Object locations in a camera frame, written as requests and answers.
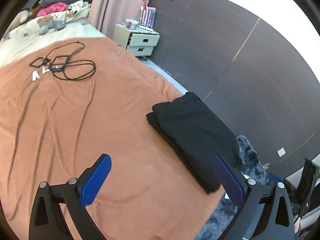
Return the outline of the black shorts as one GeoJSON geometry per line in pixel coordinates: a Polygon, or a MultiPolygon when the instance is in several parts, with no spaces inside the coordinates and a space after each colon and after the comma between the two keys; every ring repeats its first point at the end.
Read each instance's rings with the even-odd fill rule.
{"type": "Polygon", "coordinates": [[[153,105],[146,118],[207,194],[220,187],[213,168],[216,155],[235,168],[242,165],[236,136],[195,93],[153,105]]]}

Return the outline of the grey fluffy rug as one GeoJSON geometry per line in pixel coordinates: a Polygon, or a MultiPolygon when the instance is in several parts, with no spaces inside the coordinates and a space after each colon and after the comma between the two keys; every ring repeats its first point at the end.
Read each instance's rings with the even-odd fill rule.
{"type": "Polygon", "coordinates": [[[245,203],[248,192],[246,179],[252,178],[260,185],[266,185],[269,181],[266,168],[263,167],[249,140],[244,135],[239,135],[236,142],[239,145],[239,168],[232,168],[231,162],[221,154],[214,161],[215,167],[218,168],[218,178],[222,180],[228,198],[223,196],[220,199],[196,239],[219,239],[245,203]]]}

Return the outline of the orange brown bed comforter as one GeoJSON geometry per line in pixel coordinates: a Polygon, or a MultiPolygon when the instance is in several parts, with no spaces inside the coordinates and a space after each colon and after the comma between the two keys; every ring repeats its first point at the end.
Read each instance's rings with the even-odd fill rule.
{"type": "Polygon", "coordinates": [[[42,181],[63,184],[107,153],[112,170],[87,208],[106,238],[194,239],[223,191],[205,193],[146,119],[153,105],[180,96],[108,38],[57,42],[1,66],[1,204],[16,236],[28,238],[42,181]],[[31,62],[81,43],[74,59],[95,62],[92,77],[32,80],[31,62]]]}

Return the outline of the white small device on bed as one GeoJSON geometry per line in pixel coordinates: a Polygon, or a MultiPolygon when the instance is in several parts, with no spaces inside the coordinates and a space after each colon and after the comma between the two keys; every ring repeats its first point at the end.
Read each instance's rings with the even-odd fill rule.
{"type": "MultiPolygon", "coordinates": [[[[56,73],[61,73],[63,72],[63,68],[55,66],[55,67],[42,67],[42,74],[46,74],[48,72],[51,72],[54,76],[56,76],[56,73]]],[[[31,80],[34,82],[37,79],[40,78],[40,74],[38,73],[38,71],[33,71],[32,72],[32,77],[31,80]]]]}

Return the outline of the cream bed sheet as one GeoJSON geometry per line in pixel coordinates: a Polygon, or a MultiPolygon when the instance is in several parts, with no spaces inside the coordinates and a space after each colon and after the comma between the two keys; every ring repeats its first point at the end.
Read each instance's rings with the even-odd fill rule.
{"type": "MultiPolygon", "coordinates": [[[[66,22],[66,11],[49,15],[54,19],[66,22]]],[[[9,64],[57,41],[75,37],[104,37],[104,34],[88,23],[88,17],[66,22],[66,27],[60,31],[51,29],[46,35],[39,35],[40,28],[37,20],[41,17],[30,20],[3,36],[1,39],[1,65],[9,64]]]]}

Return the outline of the brown teddy bear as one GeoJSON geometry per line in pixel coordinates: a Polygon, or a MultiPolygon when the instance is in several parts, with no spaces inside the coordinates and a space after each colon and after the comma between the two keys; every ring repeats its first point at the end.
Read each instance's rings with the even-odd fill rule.
{"type": "Polygon", "coordinates": [[[37,20],[39,25],[39,35],[46,35],[51,29],[60,31],[66,27],[66,22],[54,19],[51,15],[46,15],[37,20]]]}

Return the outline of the white bedside drawer cabinet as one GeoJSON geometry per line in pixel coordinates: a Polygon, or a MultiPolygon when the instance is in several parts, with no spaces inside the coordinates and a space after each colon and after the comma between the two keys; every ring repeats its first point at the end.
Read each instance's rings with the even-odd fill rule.
{"type": "Polygon", "coordinates": [[[127,29],[116,24],[112,40],[135,57],[149,57],[159,42],[160,35],[156,31],[127,29]]]}

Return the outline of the grey plush toy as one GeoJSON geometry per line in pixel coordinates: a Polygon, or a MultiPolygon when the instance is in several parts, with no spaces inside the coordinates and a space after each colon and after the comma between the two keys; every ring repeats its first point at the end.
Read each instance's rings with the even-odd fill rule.
{"type": "Polygon", "coordinates": [[[20,11],[16,15],[16,17],[14,18],[12,23],[9,25],[9,27],[7,29],[7,33],[12,31],[13,29],[17,28],[18,26],[24,24],[31,17],[31,15],[32,15],[32,13],[29,12],[28,10],[20,11]]]}

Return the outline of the pink garment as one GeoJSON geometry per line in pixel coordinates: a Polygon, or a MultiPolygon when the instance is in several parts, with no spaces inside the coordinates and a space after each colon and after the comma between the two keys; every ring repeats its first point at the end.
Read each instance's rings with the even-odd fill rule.
{"type": "Polygon", "coordinates": [[[42,8],[37,14],[37,17],[46,16],[55,12],[65,11],[68,5],[63,2],[52,4],[48,7],[42,8]]]}

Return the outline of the white patterned cloth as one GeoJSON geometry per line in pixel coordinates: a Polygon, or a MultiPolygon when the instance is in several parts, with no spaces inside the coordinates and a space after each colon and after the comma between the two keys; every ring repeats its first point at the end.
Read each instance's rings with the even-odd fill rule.
{"type": "Polygon", "coordinates": [[[66,22],[87,18],[91,9],[91,4],[83,0],[69,4],[66,9],[66,22]]]}

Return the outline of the pink curtain right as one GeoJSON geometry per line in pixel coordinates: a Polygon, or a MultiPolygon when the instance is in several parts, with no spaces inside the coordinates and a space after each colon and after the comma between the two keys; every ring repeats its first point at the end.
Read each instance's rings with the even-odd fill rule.
{"type": "Polygon", "coordinates": [[[111,38],[116,24],[138,16],[143,1],[149,0],[93,0],[88,23],[111,38]]]}

